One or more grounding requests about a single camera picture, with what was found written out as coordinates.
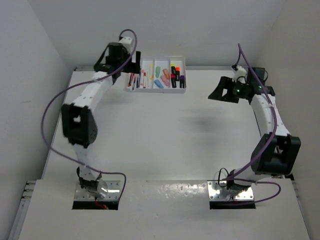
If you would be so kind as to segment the blue gel pen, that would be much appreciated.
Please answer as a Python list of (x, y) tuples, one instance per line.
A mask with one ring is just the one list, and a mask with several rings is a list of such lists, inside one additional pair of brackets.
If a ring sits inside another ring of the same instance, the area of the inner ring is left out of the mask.
[(136, 76), (136, 88), (138, 89), (139, 86), (140, 86), (140, 76), (137, 75), (137, 76)]

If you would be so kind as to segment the pink tip clear pen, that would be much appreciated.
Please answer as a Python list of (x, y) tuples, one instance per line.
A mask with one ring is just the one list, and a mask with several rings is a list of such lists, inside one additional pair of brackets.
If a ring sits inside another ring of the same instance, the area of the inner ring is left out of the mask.
[(144, 87), (144, 82), (145, 82), (145, 71), (142, 69), (140, 73), (140, 87)]

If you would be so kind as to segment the dark red gel pen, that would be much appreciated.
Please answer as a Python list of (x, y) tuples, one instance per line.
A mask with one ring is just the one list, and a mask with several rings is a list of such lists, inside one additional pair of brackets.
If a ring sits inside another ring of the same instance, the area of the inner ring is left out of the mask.
[(132, 91), (134, 91), (135, 90), (135, 86), (136, 86), (136, 75), (134, 76), (134, 78), (133, 78), (133, 80), (132, 80)]

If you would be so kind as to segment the green eraser case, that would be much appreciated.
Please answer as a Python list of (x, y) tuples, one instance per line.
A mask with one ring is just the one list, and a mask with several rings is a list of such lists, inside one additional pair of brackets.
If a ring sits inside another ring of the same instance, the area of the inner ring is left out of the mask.
[(160, 76), (160, 72), (161, 72), (161, 67), (157, 66), (155, 68), (155, 77), (158, 78)]

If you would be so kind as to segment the blue eraser case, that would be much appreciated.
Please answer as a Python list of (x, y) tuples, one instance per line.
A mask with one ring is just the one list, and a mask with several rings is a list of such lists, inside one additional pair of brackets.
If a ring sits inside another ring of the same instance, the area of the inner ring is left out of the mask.
[(164, 88), (163, 85), (161, 84), (161, 82), (160, 82), (158, 79), (156, 79), (156, 80), (154, 81), (154, 84), (155, 84), (159, 89), (163, 89), (163, 88)]

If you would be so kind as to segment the orange eraser case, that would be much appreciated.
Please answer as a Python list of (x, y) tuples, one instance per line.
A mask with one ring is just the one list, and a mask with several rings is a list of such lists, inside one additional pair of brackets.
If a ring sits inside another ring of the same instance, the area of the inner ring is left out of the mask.
[(168, 69), (164, 68), (162, 71), (163, 71), (164, 76), (169, 80), (171, 78), (171, 76), (170, 76)]

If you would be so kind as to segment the yellow cap black highlighter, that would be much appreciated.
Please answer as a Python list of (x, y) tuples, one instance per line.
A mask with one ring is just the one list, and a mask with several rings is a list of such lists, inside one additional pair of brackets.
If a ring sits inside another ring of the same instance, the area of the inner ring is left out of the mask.
[(171, 73), (176, 75), (176, 68), (175, 68), (175, 65), (173, 63), (171, 64)]

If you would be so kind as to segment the pink cap black highlighter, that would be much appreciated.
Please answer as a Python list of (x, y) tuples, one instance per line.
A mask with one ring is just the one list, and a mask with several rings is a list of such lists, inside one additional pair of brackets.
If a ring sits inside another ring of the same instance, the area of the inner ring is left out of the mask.
[(175, 89), (175, 88), (177, 87), (177, 84), (176, 84), (176, 75), (172, 73), (172, 74), (170, 75), (170, 77), (171, 77), (171, 78), (170, 78), (170, 79), (171, 79), (171, 87)]

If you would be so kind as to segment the orange cap highlighter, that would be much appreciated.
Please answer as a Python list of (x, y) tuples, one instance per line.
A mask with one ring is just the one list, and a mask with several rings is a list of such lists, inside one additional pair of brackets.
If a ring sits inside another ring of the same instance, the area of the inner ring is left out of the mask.
[(180, 67), (178, 67), (178, 66), (175, 68), (175, 76), (177, 79), (180, 78)]

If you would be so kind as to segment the purple cap black highlighter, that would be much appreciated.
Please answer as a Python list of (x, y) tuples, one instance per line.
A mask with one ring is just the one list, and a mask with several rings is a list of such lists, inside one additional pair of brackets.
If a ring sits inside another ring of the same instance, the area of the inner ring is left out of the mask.
[(179, 78), (179, 86), (181, 89), (185, 88), (185, 76), (184, 75), (181, 75)]

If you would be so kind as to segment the red tip white pen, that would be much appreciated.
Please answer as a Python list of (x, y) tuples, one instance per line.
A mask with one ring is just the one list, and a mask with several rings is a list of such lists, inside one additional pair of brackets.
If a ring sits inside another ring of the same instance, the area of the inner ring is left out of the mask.
[(146, 88), (146, 87), (147, 87), (147, 80), (148, 80), (148, 78), (147, 78), (147, 73), (144, 72), (144, 73), (143, 73), (143, 88)]

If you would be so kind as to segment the yellow tip white marker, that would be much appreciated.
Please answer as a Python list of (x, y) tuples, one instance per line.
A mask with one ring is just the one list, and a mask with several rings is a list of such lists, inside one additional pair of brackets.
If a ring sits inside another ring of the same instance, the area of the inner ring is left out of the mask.
[(153, 64), (150, 64), (149, 65), (149, 72), (148, 72), (148, 76), (149, 76), (149, 79), (152, 80), (153, 79), (153, 73), (154, 73), (154, 67), (153, 67)]

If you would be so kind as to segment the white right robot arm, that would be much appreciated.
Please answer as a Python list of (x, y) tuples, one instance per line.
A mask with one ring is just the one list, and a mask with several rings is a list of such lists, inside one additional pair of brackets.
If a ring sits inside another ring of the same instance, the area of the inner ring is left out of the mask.
[(276, 94), (266, 86), (268, 73), (264, 68), (246, 70), (233, 65), (233, 77), (222, 76), (210, 100), (238, 103), (247, 100), (251, 106), (260, 140), (253, 150), (250, 161), (242, 168), (232, 170), (226, 177), (226, 188), (240, 192), (264, 178), (289, 175), (292, 171), (301, 140), (285, 127), (276, 106)]

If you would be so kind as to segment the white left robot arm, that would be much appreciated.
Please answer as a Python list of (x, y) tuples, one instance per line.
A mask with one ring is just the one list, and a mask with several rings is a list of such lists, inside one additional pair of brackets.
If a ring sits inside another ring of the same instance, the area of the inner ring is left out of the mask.
[(92, 193), (98, 192), (102, 177), (101, 173), (88, 167), (93, 157), (91, 147), (98, 136), (94, 111), (121, 73), (140, 72), (140, 52), (137, 52), (135, 60), (128, 59), (133, 49), (133, 39), (130, 37), (121, 37), (117, 42), (109, 43), (93, 66), (92, 83), (72, 103), (65, 103), (61, 108), (62, 132), (76, 153), (80, 186)]

